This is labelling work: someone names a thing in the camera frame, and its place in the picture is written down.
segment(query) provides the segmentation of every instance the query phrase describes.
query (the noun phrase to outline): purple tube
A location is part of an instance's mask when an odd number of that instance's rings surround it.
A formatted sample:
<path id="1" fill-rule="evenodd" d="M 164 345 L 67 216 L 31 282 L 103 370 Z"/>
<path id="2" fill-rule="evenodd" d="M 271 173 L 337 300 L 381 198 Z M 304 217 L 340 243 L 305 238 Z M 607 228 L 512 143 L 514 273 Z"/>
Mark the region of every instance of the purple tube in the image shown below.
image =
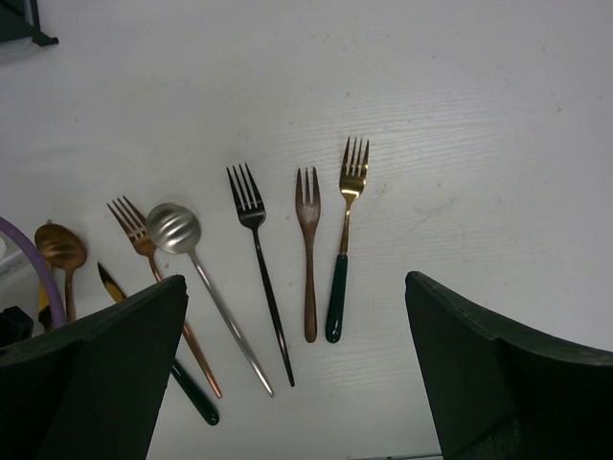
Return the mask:
<path id="1" fill-rule="evenodd" d="M 15 227 L 8 220 L 0 216 L 0 232 L 9 237 L 26 255 L 30 264 L 36 270 L 40 283 L 47 292 L 49 298 L 49 308 L 51 309 L 51 320 L 54 323 L 54 328 L 64 326 L 67 322 L 66 311 L 64 311 L 64 304 L 61 301 L 61 295 L 59 295 L 59 289 L 57 288 L 56 280 L 54 279 L 51 271 L 45 264 L 45 259 L 36 249 L 36 246 L 26 237 L 21 230 Z"/>

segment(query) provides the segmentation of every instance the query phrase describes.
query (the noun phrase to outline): silver spoon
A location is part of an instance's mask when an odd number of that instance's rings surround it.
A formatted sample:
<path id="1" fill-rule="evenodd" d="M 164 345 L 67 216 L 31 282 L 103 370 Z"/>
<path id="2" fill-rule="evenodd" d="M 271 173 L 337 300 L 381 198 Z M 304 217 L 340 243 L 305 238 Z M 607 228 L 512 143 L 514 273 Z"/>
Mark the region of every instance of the silver spoon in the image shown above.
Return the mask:
<path id="1" fill-rule="evenodd" d="M 275 392 L 261 368 L 256 355 L 251 346 L 247 342 L 243 333 L 237 325 L 232 313 L 228 310 L 225 302 L 219 295 L 219 292 L 209 281 L 207 273 L 204 271 L 202 263 L 195 253 L 195 247 L 202 236 L 202 228 L 195 214 L 183 206 L 174 203 L 164 203 L 156 206 L 147 216 L 145 224 L 147 233 L 153 243 L 165 252 L 171 254 L 187 254 L 192 259 L 202 283 L 211 294 L 219 314 L 226 323 L 226 326 L 232 333 L 238 347 L 247 358 L 247 361 L 258 375 L 262 385 L 271 398 L 275 396 Z"/>

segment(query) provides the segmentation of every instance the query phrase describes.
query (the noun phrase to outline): fork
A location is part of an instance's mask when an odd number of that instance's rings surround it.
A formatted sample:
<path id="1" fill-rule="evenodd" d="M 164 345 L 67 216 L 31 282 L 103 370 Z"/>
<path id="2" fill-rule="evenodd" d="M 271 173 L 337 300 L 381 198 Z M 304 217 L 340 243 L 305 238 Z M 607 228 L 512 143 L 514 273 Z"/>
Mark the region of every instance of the fork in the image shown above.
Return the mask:
<path id="1" fill-rule="evenodd" d="M 312 343 L 317 338 L 317 308 L 315 304 L 315 282 L 313 280 L 313 245 L 315 231 L 321 215 L 321 198 L 317 170 L 313 168 L 313 193 L 311 195 L 308 170 L 305 170 L 305 192 L 303 178 L 298 170 L 296 178 L 296 215 L 305 237 L 306 249 L 306 287 L 305 287 L 305 339 Z"/>
<path id="2" fill-rule="evenodd" d="M 235 166 L 232 167 L 232 171 L 230 171 L 229 168 L 226 168 L 228 179 L 230 180 L 230 187 L 232 188 L 232 196 L 234 197 L 234 202 L 237 206 L 238 220 L 242 226 L 253 232 L 253 240 L 256 246 L 256 252 L 258 254 L 258 263 L 260 264 L 261 280 L 264 284 L 266 300 L 268 301 L 268 309 L 270 310 L 270 317 L 272 318 L 272 324 L 275 328 L 277 342 L 279 343 L 279 348 L 281 349 L 281 356 L 284 359 L 285 371 L 287 372 L 287 377 L 289 378 L 289 384 L 291 386 L 296 386 L 296 382 L 294 381 L 294 373 L 291 370 L 291 363 L 289 361 L 287 343 L 285 342 L 284 328 L 281 324 L 279 309 L 277 308 L 275 294 L 273 293 L 272 285 L 270 284 L 270 277 L 268 276 L 268 270 L 266 269 L 266 262 L 264 261 L 264 256 L 261 252 L 260 236 L 258 235 L 258 229 L 266 219 L 266 210 L 264 209 L 264 203 L 261 200 L 260 191 L 256 186 L 255 180 L 253 180 L 249 167 L 246 164 L 244 168 L 242 165 L 238 165 L 238 169 L 240 170 L 240 176 L 238 176 L 238 171 Z"/>
<path id="3" fill-rule="evenodd" d="M 122 229 L 124 229 L 125 234 L 132 243 L 132 246 L 134 246 L 136 252 L 148 258 L 149 267 L 153 272 L 155 280 L 158 282 L 162 281 L 162 275 L 160 274 L 160 270 L 157 268 L 154 258 L 157 247 L 155 244 L 153 244 L 153 241 L 151 241 L 151 238 L 147 233 L 147 229 L 145 228 L 145 216 L 143 216 L 136 206 L 134 206 L 125 196 L 123 200 L 121 198 L 117 198 L 117 201 L 112 200 L 112 203 L 115 209 L 113 209 L 113 207 L 108 203 L 106 203 L 106 206 L 113 214 L 115 219 L 119 222 Z M 200 369 L 202 369 L 207 381 L 213 388 L 216 396 L 221 399 L 221 389 L 217 384 L 217 380 L 213 374 L 213 371 L 211 370 L 211 367 L 209 366 L 209 363 L 207 362 L 206 357 L 204 357 L 204 353 L 202 353 L 198 340 L 193 334 L 192 326 L 190 326 L 190 323 L 187 320 L 185 320 L 183 323 L 182 334 L 185 341 L 188 342 L 190 350 L 192 350 L 193 357 L 195 357 L 195 360 L 198 362 L 198 365 L 200 366 Z"/>
<path id="4" fill-rule="evenodd" d="M 341 195 L 345 198 L 345 222 L 343 224 L 343 234 L 341 245 L 336 256 L 334 266 L 334 276 L 332 278 L 332 290 L 329 296 L 328 318 L 326 320 L 326 339 L 329 343 L 336 343 L 341 338 L 343 328 L 343 312 L 345 308 L 345 287 L 347 285 L 347 266 L 349 258 L 349 220 L 352 211 L 352 204 L 356 201 L 366 185 L 366 172 L 368 171 L 368 150 L 370 142 L 366 141 L 366 148 L 362 153 L 362 139 L 357 148 L 357 138 L 353 141 L 352 159 L 349 158 L 349 149 L 352 138 L 347 139 L 345 155 L 341 165 L 341 176 L 338 182 Z"/>

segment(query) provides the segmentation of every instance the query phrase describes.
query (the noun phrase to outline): fork tines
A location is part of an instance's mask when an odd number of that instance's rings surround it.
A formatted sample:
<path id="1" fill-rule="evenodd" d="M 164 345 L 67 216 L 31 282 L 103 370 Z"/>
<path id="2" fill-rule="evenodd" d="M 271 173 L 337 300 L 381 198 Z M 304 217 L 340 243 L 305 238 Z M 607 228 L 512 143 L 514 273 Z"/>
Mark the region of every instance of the fork tines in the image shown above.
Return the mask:
<path id="1" fill-rule="evenodd" d="M 261 200 L 260 191 L 246 163 L 244 168 L 243 165 L 238 165 L 237 170 L 237 167 L 233 166 L 232 170 L 226 168 L 226 172 L 228 173 L 228 179 L 230 179 L 232 196 L 239 212 L 263 208 L 264 203 Z"/>
<path id="2" fill-rule="evenodd" d="M 343 167 L 341 173 L 349 176 L 363 177 L 368 170 L 368 150 L 370 141 L 366 140 L 366 148 L 364 154 L 362 154 L 362 139 L 360 138 L 359 148 L 357 154 L 355 149 L 357 148 L 357 137 L 353 140 L 352 160 L 349 159 L 349 148 L 352 143 L 352 138 L 347 139 L 347 145 L 345 146 L 345 155 L 343 156 Z"/>
<path id="3" fill-rule="evenodd" d="M 131 241 L 143 238 L 147 233 L 145 229 L 145 216 L 143 216 L 132 202 L 123 196 L 123 200 L 119 197 L 117 200 L 111 201 L 113 206 L 106 203 L 106 206 L 113 213 L 115 219 L 124 229 L 125 234 Z"/>
<path id="4" fill-rule="evenodd" d="M 305 185 L 303 187 L 303 175 L 302 171 L 298 170 L 298 177 L 296 179 L 296 204 L 315 204 L 319 202 L 319 181 L 317 180 L 317 169 L 310 168 L 312 173 L 312 183 L 309 180 L 308 170 L 305 168 Z"/>

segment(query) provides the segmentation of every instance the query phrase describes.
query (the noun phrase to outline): gold fork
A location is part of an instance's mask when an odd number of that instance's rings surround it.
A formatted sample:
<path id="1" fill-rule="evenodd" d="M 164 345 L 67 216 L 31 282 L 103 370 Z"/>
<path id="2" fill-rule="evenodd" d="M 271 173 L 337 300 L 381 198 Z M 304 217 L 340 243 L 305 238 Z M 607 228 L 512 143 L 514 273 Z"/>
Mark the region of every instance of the gold fork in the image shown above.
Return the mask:
<path id="1" fill-rule="evenodd" d="M 312 343 L 317 338 L 317 308 L 315 304 L 315 282 L 313 280 L 313 246 L 315 231 L 321 215 L 321 198 L 317 170 L 313 168 L 313 193 L 311 195 L 308 170 L 305 170 L 305 192 L 300 170 L 296 178 L 296 215 L 305 237 L 306 288 L 305 288 L 305 339 Z"/>
<path id="2" fill-rule="evenodd" d="M 347 139 L 343 164 L 341 165 L 341 177 L 338 183 L 341 195 L 345 198 L 346 208 L 341 246 L 338 251 L 338 256 L 336 257 L 334 277 L 332 278 L 332 290 L 329 296 L 328 318 L 326 320 L 326 339 L 330 343 L 336 343 L 341 338 L 343 311 L 345 308 L 345 286 L 347 284 L 347 265 L 349 264 L 349 258 L 347 256 L 349 249 L 349 219 L 353 202 L 364 192 L 366 172 L 368 171 L 368 150 L 370 142 L 368 140 L 366 141 L 366 148 L 364 149 L 364 153 L 362 153 L 362 139 L 360 139 L 359 148 L 357 148 L 356 154 L 357 138 L 355 138 L 350 161 L 349 149 L 351 140 L 351 137 Z"/>
<path id="3" fill-rule="evenodd" d="M 142 256 L 145 256 L 149 260 L 149 266 L 151 267 L 151 271 L 153 272 L 153 276 L 159 282 L 162 281 L 162 275 L 160 274 L 160 270 L 158 270 L 157 265 L 155 263 L 155 250 L 157 247 L 151 241 L 147 233 L 147 229 L 145 228 L 145 216 L 143 216 L 140 211 L 134 206 L 129 199 L 125 196 L 123 200 L 121 198 L 117 198 L 116 200 L 112 200 L 113 207 L 106 203 L 106 206 L 113 213 L 115 219 L 119 222 L 119 224 L 124 229 L 125 234 L 128 239 L 134 246 L 136 252 Z M 185 337 L 185 341 L 188 342 L 190 346 L 190 350 L 192 350 L 193 357 L 198 362 L 198 365 L 204 372 L 205 377 L 211 384 L 213 391 L 215 392 L 218 398 L 221 398 L 221 390 L 219 389 L 219 385 L 217 384 L 216 378 L 213 375 L 213 371 L 207 362 L 206 357 L 204 357 L 204 353 L 202 353 L 202 349 L 198 344 L 195 335 L 193 334 L 192 326 L 186 320 L 183 323 L 183 337 Z"/>

